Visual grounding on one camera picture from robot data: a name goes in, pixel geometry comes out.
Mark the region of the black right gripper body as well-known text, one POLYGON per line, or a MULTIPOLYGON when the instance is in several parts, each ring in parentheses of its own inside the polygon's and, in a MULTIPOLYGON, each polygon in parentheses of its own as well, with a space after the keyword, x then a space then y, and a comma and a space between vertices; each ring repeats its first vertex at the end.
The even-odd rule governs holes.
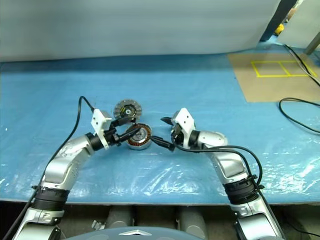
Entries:
POLYGON ((183 150, 184 134, 179 124, 175 124, 171 129, 171 142, 179 150, 183 150))

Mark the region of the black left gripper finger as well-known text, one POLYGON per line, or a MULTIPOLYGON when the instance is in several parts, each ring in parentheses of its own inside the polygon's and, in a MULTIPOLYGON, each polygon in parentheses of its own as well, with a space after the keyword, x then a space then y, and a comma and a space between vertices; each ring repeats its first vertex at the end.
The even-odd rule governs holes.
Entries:
POLYGON ((131 130, 127 130, 125 133, 121 134, 119 136, 119 141, 120 142, 124 142, 127 141, 128 139, 130 139, 131 137, 133 137, 137 132, 139 132, 140 129, 131 129, 131 130))
POLYGON ((123 117, 117 120, 119 126, 135 124, 137 119, 135 117, 123 117))

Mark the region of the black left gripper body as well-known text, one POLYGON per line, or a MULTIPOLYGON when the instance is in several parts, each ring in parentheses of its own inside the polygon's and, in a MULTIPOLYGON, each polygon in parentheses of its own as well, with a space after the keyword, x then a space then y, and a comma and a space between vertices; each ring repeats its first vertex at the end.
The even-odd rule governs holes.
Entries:
POLYGON ((104 138, 110 147, 113 145, 120 146, 125 141, 124 136, 117 134, 116 127, 120 125, 121 124, 118 120, 113 120, 109 126, 109 129, 104 131, 104 138))

